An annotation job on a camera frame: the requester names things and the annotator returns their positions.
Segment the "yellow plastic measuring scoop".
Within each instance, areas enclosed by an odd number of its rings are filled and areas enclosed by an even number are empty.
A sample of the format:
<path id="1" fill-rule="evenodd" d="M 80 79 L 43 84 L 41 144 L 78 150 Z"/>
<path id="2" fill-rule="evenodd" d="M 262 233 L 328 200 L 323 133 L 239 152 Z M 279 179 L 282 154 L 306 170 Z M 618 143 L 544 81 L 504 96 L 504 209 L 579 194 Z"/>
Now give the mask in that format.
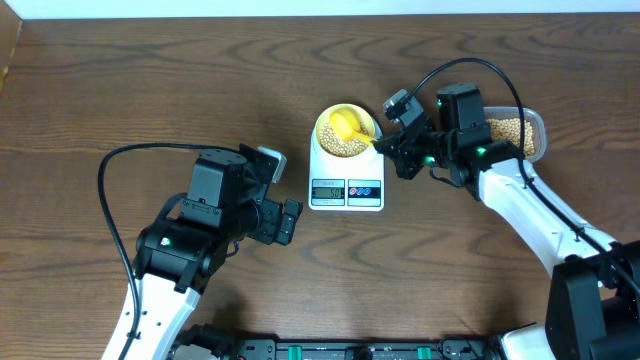
<path id="1" fill-rule="evenodd" d="M 341 108 L 329 115 L 329 124 L 333 132 L 343 141 L 358 140 L 372 145 L 374 138 L 360 132 L 361 123 L 357 113 L 350 108 Z"/>

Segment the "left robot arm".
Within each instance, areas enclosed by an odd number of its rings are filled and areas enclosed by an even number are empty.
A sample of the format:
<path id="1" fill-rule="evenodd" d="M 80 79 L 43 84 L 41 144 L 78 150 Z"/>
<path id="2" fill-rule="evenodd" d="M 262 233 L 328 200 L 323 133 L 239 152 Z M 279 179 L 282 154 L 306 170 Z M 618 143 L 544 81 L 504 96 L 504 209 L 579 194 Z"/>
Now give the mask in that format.
<path id="1" fill-rule="evenodd" d="M 292 241 L 302 203 L 266 197 L 286 166 L 282 153 L 246 145 L 195 149 L 199 156 L 188 191 L 170 197 L 141 231 L 135 257 L 128 257 L 111 213 L 104 213 L 129 282 L 106 359 L 238 358 L 234 338 L 184 324 L 240 241 Z"/>

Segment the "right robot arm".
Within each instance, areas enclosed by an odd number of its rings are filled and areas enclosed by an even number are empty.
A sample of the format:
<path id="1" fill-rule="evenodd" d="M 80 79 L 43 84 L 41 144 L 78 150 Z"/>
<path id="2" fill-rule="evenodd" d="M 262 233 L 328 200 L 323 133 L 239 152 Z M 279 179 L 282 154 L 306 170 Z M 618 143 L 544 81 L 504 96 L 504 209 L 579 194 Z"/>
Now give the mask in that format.
<path id="1" fill-rule="evenodd" d="M 447 169 L 525 241 L 551 277 L 546 319 L 497 337 L 503 359 L 636 359 L 639 356 L 639 244 L 622 244 L 573 211 L 520 149 L 494 140 L 473 84 L 437 93 L 436 129 L 417 99 L 400 90 L 384 104 L 400 131 L 375 141 L 396 173 Z"/>

